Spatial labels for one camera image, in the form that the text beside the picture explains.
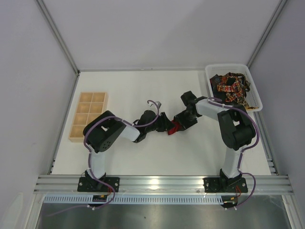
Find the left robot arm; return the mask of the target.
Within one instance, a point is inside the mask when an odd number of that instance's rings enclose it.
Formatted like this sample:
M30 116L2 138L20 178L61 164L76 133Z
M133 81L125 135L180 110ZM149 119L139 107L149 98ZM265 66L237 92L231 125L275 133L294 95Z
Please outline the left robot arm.
M105 111L83 130L85 147L89 149L90 158L85 176L94 181L102 180L106 175L105 151L108 150L119 137L126 138L134 143L144 140L149 132L167 132L175 125L164 112L156 114L146 110L140 119L133 123L126 123L116 117L112 112Z

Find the red necktie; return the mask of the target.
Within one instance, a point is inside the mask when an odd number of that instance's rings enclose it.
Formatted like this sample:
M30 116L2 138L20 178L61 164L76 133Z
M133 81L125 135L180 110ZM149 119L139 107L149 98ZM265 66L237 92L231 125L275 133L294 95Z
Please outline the red necktie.
M168 135L173 135L181 130L181 125L179 122L172 120L172 125L172 128L167 131Z

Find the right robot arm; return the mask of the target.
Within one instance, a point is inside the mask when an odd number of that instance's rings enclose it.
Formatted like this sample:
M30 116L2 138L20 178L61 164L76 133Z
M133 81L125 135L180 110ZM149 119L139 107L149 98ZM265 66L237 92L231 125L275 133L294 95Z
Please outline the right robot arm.
M173 134L185 131L198 123L197 118L207 116L218 121L222 141L226 145L223 167L220 169L219 187L227 188L242 178L240 171L244 151L255 147L259 141L259 131L253 119L241 104L228 105L215 97L196 97L191 91L185 92L181 100L186 109L175 115Z

